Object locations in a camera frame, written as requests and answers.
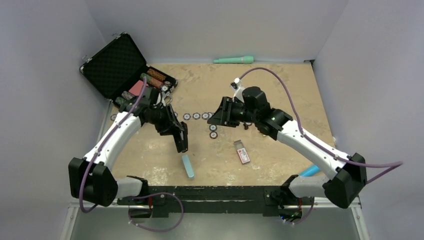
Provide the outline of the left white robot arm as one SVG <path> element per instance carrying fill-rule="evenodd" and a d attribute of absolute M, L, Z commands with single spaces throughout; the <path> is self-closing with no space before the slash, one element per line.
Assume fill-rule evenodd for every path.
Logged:
<path fill-rule="evenodd" d="M 146 88 L 142 97 L 118 97 L 118 114 L 101 140 L 82 158 L 68 164 L 71 196 L 80 202 L 108 207 L 115 199 L 130 198 L 138 205 L 149 199 L 148 181 L 127 176 L 115 179 L 112 169 L 132 136 L 144 125 L 151 124 L 160 136 L 172 136 L 178 153 L 188 150 L 188 126 L 179 121 L 171 104 L 162 94 Z"/>

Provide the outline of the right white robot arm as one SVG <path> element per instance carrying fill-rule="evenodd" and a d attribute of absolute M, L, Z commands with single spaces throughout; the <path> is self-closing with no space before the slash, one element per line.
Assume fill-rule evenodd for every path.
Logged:
<path fill-rule="evenodd" d="M 271 107 L 257 86 L 240 88 L 234 97 L 223 97 L 208 124 L 235 128 L 253 124 L 261 134 L 279 141 L 311 161 L 324 177 L 292 175 L 282 186 L 280 196 L 288 204 L 299 198 L 327 198 L 339 208 L 348 208 L 367 184 L 365 158 L 352 156 L 308 133 L 281 109 Z"/>

